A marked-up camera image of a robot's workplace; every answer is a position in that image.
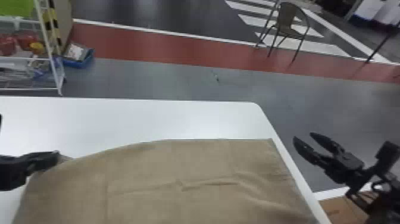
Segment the metal chair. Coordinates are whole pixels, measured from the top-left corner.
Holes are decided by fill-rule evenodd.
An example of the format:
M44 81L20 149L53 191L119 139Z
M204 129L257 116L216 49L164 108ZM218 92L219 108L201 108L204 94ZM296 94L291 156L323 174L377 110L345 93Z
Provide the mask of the metal chair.
M270 51L268 52L268 57L271 55L272 49L274 48L274 44L275 44L275 41L276 41L276 38L278 35L283 36L283 39L278 43L278 45L276 45L276 48L287 37L301 40L300 44L296 50L296 54L292 59L292 62L293 62L296 59L296 56L300 50L301 45L303 44L305 35L307 35L308 30L310 29L310 22L308 21L308 17L303 12L303 10L293 3L290 3L290 2L280 3L278 11L279 11L279 15L278 15L277 22L267 30L264 37L263 37L263 34L260 35L260 37L261 37L260 40L263 41L265 39L265 37L268 35L268 33L271 31L272 28L277 29L275 37L274 37L274 41L272 42ZM303 21L305 21L307 24L307 30L305 31L304 34L299 33L296 30L292 29L292 24L293 24L294 18L296 15L298 15L298 13L300 13L300 15L303 17Z

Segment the white floor line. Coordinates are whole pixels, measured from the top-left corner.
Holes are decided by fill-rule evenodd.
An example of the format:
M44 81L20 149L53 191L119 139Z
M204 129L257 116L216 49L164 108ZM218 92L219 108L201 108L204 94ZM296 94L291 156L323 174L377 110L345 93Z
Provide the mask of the white floor line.
M242 0L242 1L258 3L260 5L267 5L269 7L274 7L274 5L275 5L275 2L270 2L270 1L265 1L265 0Z
M259 27L264 27L265 23L267 22L266 19L263 18L258 18L258 17L253 17L253 16L248 16L248 15L241 15L239 14L239 17L247 24L247 25L252 25L252 26L259 26ZM268 27L274 25L276 23L276 21L269 21L268 22ZM307 27L305 26L301 26L301 25L296 25L293 24L292 28L294 30L296 30L299 33L305 33L305 31L307 30ZM316 30L314 30L313 28L310 28L308 30L307 35L310 36L316 36L318 38L323 38L324 36L321 35L319 32L317 32Z
M223 38L212 38L212 37L209 37L209 36L200 36L200 35L193 35L193 34L187 34L187 33L178 33L178 32L166 31L166 30L156 30L156 29L149 29L149 28L143 28L143 27L137 27L137 26L126 26L126 25L120 25L120 24L114 24L114 23L103 23L103 22L97 22L97 21L91 21L91 20L84 20L84 19L81 19L81 18L74 18L74 22L75 23L81 23L81 24L89 24L89 25L96 25L96 26L111 27L111 28L117 28L117 29L143 31L143 32L147 32L147 33L159 33L159 34L171 35L171 36L181 36L181 37L184 37L184 38L203 39L203 40L217 41L217 42L223 42L223 43L235 43L235 44L249 45L249 46L254 46L255 45L255 43L246 42L246 41L236 41L236 40L223 39Z
M372 183L366 183L361 188L360 191L371 191L371 184ZM336 189L331 189L331 190L326 190L326 191L319 191L319 192L314 193L314 197L318 201L322 201L322 200L326 200L326 199L330 199L330 198L337 198L337 197L344 196L349 189L350 188L348 186L344 186L342 188L336 188Z
M319 22L321 25L323 25L324 27L326 27L327 29L331 30L333 33L337 34L338 36L340 36L342 39L344 39L345 41L347 41L348 43L350 43L351 45L353 45L354 47L358 48L360 51L362 51L363 53L365 53L366 55L370 55L372 54L373 50L367 46L365 46L363 43L361 43L360 41L356 40L355 38L353 38L352 36L348 35L347 33L341 31L339 28L337 28L336 26L332 25L331 23L329 23L328 21L324 20L323 18L321 18L319 15L313 13L310 10L306 10L304 9L304 12L311 18L313 18L315 21ZM382 63L390 63L390 61L388 59L386 59L385 57L383 57L380 54L376 54L374 56L374 59L378 62L382 62Z
M261 7L256 7L252 5L246 5L243 3L238 3L238 2L232 2L232 1L225 1L231 8L234 8L236 10L242 10L242 11L247 11L247 12L252 12L252 13L258 13L258 14L264 14L264 15L270 15L271 10L268 8L261 8ZM277 17L279 13L277 11L274 11L272 13L273 17Z
M276 39L275 45L277 45L280 42L280 40L282 40L282 38L283 38L282 36L278 36ZM265 39L264 39L264 44L266 44L267 46L270 46L272 44L273 39L274 39L274 35L267 35L267 37L265 37ZM287 49L296 50L297 47L299 46L299 43L300 43L300 40L293 39L293 38L286 38L286 40L284 40L281 43L279 48L287 48ZM328 44L328 43L303 41L300 51L351 58L351 56L349 54L347 54L345 51L340 49L338 46Z

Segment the beige towel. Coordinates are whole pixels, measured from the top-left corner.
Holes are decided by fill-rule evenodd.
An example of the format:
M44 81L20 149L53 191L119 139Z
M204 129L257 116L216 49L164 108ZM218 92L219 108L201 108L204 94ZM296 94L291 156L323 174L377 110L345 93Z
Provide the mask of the beige towel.
M14 224L315 223L272 140L133 144L31 178Z

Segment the floor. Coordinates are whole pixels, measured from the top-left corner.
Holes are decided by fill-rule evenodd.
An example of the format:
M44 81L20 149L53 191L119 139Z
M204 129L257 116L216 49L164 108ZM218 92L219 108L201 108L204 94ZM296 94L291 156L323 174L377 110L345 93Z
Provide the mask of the floor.
M64 96L255 102L312 190L336 188L297 154L292 138L316 147L309 132L329 135L373 164L385 140L400 144L400 67L386 55L364 64L360 58L371 45L311 11L312 31L297 59L291 63L292 41L268 58L267 47L252 46L270 5L266 0L80 1L71 39L95 48L96 58L86 69L66 68ZM297 29L304 29L301 24L299 18ZM397 175L399 166L393 169Z
M256 42L258 33L265 24L274 2L272 0L139 0L118 1L85 0L74 8L74 18L100 21L103 23L122 24L170 32L223 38L236 41ZM330 29L324 20L310 10L304 10L311 28L301 50L318 54L341 57L367 58L372 50L367 50L363 43L348 39L339 30ZM275 23L274 12L271 24ZM306 30L305 19L298 15L295 20L297 31ZM272 31L264 40L270 45ZM298 40L287 39L282 48L296 49ZM381 55L377 61L388 62Z

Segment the white wall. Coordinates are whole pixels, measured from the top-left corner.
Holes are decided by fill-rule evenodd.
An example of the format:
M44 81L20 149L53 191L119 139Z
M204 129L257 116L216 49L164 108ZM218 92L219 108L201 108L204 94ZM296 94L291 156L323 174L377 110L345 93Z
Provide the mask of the white wall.
M387 0L374 16L374 19L383 24L391 24L396 21L400 14L399 3L399 0Z
M354 14L366 20L372 20L384 4L385 1L380 0L363 0Z

